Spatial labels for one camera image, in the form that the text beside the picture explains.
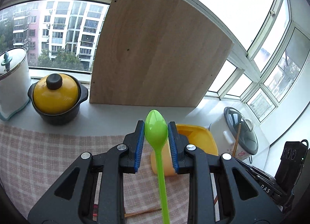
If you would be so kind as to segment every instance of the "green plastic spoon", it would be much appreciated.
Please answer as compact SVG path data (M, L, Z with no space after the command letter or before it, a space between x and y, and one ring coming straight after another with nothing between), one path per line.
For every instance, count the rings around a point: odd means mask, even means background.
M165 119L157 110L151 110L150 113L148 113L145 120L144 132L146 140L150 143L155 152L163 224L170 224L165 175L162 165L162 148L168 138L168 127Z

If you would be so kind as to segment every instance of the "metal screw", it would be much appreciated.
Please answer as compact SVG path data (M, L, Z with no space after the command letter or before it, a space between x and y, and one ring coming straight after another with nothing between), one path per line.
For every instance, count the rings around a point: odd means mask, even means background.
M224 153L224 154L222 155L222 157L223 157L223 159L225 159L225 160L230 160L230 159L232 158L232 156L231 156L230 154L228 154L228 153Z
M81 154L81 158L82 158L82 159L88 159L89 157L90 157L89 152L83 152L83 153Z
M188 144L188 145L186 146L186 149L188 149L189 151L194 151L194 150L196 150L196 146L193 145L193 144Z
M119 144L119 145L117 146L117 149L118 149L119 151L126 150L126 148L127 148L127 146L126 146L125 144Z

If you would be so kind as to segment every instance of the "wooden stick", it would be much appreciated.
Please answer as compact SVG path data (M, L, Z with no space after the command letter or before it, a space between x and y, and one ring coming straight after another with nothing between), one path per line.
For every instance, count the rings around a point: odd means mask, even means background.
M235 157L235 155L236 155L240 131L241 131L241 123L239 123L239 126L238 126L237 138L236 138L235 145L234 145L233 151L232 151L232 153L233 153L232 156L233 156L233 157Z
M233 157L235 157L235 155L236 155L238 141L239 141L239 136L240 136L240 131L241 131L241 123L239 123L239 126L238 126L237 138L236 138L235 145L234 145L233 151L232 151L232 153L233 153L232 156ZM217 203L217 201L218 201L218 197L216 196L215 199L214 199L214 205Z
M162 208L152 208L152 209L148 209L148 210L144 210L144 211L140 211L140 212L125 214L125 218L137 216L137 215L140 215L140 214L153 213L153 212L160 211L161 209Z

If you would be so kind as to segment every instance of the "rice cooker lid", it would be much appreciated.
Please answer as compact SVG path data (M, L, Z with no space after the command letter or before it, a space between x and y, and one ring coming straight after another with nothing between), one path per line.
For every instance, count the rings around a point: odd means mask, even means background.
M26 49L16 47L0 55L0 80L14 72L26 59Z
M238 144L250 155L255 155L258 151L257 138L254 131L250 130L244 121L244 116L238 110L226 107L224 109L224 117L234 138L237 138L238 127L241 123Z

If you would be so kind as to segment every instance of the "spoon handle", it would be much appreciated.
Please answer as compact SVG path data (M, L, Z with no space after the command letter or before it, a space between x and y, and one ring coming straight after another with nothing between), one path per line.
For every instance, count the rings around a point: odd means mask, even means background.
M164 175L164 168L162 165L162 152L161 151L155 152L155 157L156 157L156 166L157 166L159 197L160 197L160 202L162 206L162 220L163 220L163 224L170 224L166 184L165 184L165 175Z

